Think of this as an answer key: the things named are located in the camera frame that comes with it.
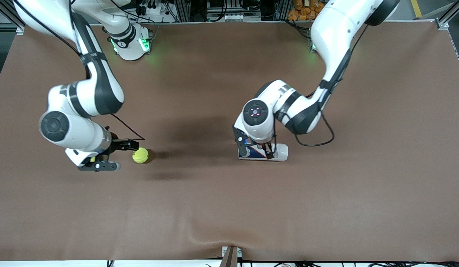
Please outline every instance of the tennis ball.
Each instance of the tennis ball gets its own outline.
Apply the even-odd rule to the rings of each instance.
[[[137,163],[144,163],[148,160],[148,151],[143,147],[139,147],[139,150],[132,153],[132,159]]]

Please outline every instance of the brown mat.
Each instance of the brown mat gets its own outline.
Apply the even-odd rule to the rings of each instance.
[[[285,24],[162,26],[153,54],[113,55],[118,115],[157,154],[116,152],[77,171],[38,132],[46,95],[84,77],[77,56],[26,29],[0,77],[0,260],[459,261],[459,63],[434,23],[370,27],[331,98],[336,139],[289,145],[287,162],[236,159],[231,124],[267,81],[316,88],[321,59]],[[119,137],[132,133],[96,118]],[[319,127],[304,142],[330,137]]]

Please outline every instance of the green led light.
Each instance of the green led light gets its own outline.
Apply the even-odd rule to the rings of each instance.
[[[149,48],[149,45],[148,45],[148,40],[146,39],[140,39],[139,38],[139,42],[141,44],[141,47],[144,51],[148,51],[150,48]]]
[[[112,46],[114,47],[114,51],[117,53],[117,48],[115,47],[114,41],[111,39]]]

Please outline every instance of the orange bag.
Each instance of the orange bag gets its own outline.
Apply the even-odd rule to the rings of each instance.
[[[311,0],[310,1],[310,9],[315,10],[318,6],[320,5],[320,2],[317,0]]]
[[[310,10],[310,7],[302,7],[302,9],[300,10],[300,14],[301,15],[308,15],[310,14],[310,12],[312,12],[312,10]]]
[[[287,20],[298,20],[299,19],[299,12],[297,10],[290,10],[289,15],[287,15]]]
[[[310,14],[307,15],[307,20],[314,20],[317,17],[317,14],[312,11]]]
[[[325,5],[323,3],[319,3],[318,7],[315,8],[315,11],[317,13],[320,13],[321,9],[324,7]]]
[[[302,0],[294,0],[292,5],[296,10],[300,10],[302,7],[304,7],[304,2]]]

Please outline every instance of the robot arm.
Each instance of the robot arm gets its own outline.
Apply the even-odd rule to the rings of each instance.
[[[274,157],[270,141],[275,120],[295,135],[303,135],[317,125],[321,112],[350,62],[350,44],[364,22],[377,25],[394,12],[399,0],[330,0],[311,28],[311,38],[326,65],[323,79],[311,98],[281,80],[266,83],[248,101],[233,131],[240,158],[250,157],[249,147],[259,144],[264,159]]]
[[[136,142],[119,147],[122,143],[116,142],[114,134],[91,120],[93,116],[116,113],[124,103],[124,93],[86,20],[70,12],[68,0],[15,0],[14,4],[27,25],[50,34],[45,25],[59,36],[72,40],[90,73],[86,80],[50,89],[48,109],[39,122],[43,137],[65,147],[66,154],[78,167],[84,167],[92,157],[106,152],[108,155],[116,149],[138,149]],[[107,166],[119,167],[116,162]]]
[[[116,5],[124,6],[131,0],[75,0],[73,10],[98,20],[111,36],[115,51],[125,60],[139,59],[150,52],[151,36],[146,27],[131,24],[126,14]]]

